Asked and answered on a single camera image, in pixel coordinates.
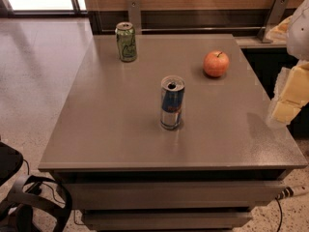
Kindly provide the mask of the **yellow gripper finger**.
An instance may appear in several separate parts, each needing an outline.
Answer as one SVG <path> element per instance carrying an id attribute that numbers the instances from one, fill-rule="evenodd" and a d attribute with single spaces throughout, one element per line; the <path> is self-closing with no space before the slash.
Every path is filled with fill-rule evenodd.
<path id="1" fill-rule="evenodd" d="M 268 112 L 270 127 L 288 126 L 309 102 L 309 63 L 298 62 L 291 69 L 283 67 L 277 76 Z"/>

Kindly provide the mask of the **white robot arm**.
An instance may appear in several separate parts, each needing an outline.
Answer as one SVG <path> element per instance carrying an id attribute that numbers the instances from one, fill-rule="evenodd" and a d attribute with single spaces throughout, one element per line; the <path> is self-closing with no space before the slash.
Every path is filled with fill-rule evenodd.
<path id="1" fill-rule="evenodd" d="M 268 107 L 267 124 L 281 128 L 309 103 L 309 0 L 304 0 L 276 30 L 286 34 L 287 52 L 298 60 L 291 69 L 281 69 Z"/>

